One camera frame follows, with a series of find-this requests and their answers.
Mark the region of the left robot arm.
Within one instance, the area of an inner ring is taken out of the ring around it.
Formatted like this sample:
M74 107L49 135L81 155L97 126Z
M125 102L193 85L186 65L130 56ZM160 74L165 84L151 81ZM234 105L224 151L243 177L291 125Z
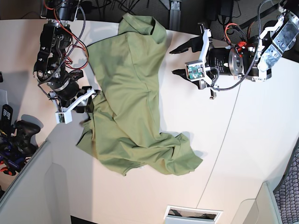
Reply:
M276 21L261 24L261 8L257 8L258 34L251 36L243 28L230 22L223 30L226 47L215 47L211 31L200 26L200 35L172 50L180 54L192 50L199 52L196 61L185 63L185 68L173 70L173 74L194 83L198 89L209 88L212 93L228 91L243 80L263 82L271 78L271 69L290 50L299 35L299 2L282 0L275 5L280 12Z

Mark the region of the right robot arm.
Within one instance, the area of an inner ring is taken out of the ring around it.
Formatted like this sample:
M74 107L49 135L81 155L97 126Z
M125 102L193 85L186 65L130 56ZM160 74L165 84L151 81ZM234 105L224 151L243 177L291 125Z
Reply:
M83 78L84 65L72 67L70 58L74 49L81 49L89 56L86 45L81 41L83 33L76 36L69 22L75 21L77 14L85 16L83 3L79 0L45 0L41 17L47 19L40 35L40 48L33 68L39 89L47 85L51 92L43 92L57 105L58 112L75 105L79 97L84 96L90 86L80 87L78 80Z

